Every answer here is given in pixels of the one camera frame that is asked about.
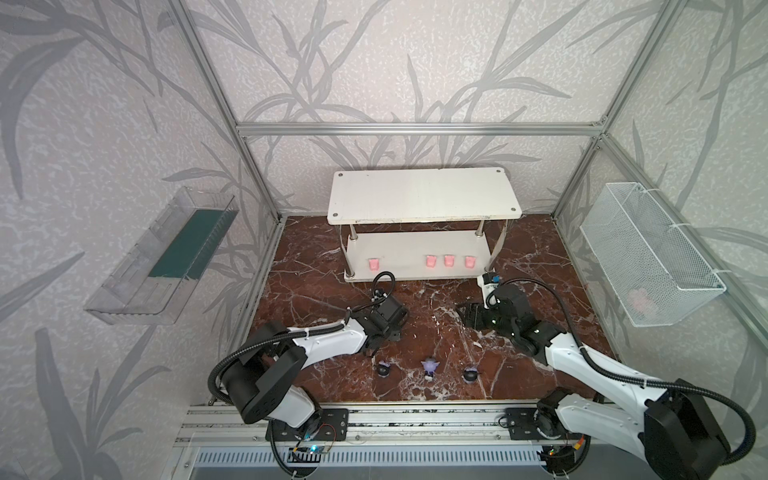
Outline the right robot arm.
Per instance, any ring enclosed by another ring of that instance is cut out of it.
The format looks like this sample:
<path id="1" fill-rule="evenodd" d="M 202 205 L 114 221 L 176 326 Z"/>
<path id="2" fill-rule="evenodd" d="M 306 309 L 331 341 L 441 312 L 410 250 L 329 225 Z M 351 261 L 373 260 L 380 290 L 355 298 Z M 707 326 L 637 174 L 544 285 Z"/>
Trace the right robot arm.
<path id="1" fill-rule="evenodd" d="M 670 383 L 637 372 L 587 346 L 569 325 L 537 319 L 512 283 L 483 282 L 481 288 L 482 301 L 456 307 L 465 326 L 510 340 L 596 395 L 588 399 L 558 387 L 527 420 L 508 420 L 510 432 L 596 438 L 645 461 L 662 479 L 708 479 L 729 463 L 731 446 L 708 405 L 712 394 L 682 379 Z"/>

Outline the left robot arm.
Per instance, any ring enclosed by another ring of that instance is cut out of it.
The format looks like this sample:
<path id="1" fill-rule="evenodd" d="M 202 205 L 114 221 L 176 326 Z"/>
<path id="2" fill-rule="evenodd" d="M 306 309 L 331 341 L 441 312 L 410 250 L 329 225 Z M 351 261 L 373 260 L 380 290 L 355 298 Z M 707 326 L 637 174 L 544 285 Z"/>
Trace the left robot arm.
<path id="1" fill-rule="evenodd" d="M 209 391 L 235 406 L 245 424 L 267 419 L 308 436 L 320 428 L 323 410 L 295 385 L 299 374 L 325 360 L 374 353 L 398 341 L 407 315 L 399 300 L 381 294 L 336 322 L 305 328 L 270 322 L 219 361 L 209 374 Z"/>

